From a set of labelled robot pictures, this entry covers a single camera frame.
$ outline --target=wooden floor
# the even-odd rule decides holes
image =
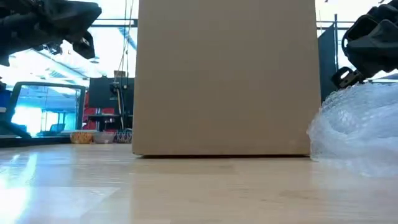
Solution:
[[[139,159],[130,145],[0,151],[0,223],[398,223],[398,179],[306,158]]]

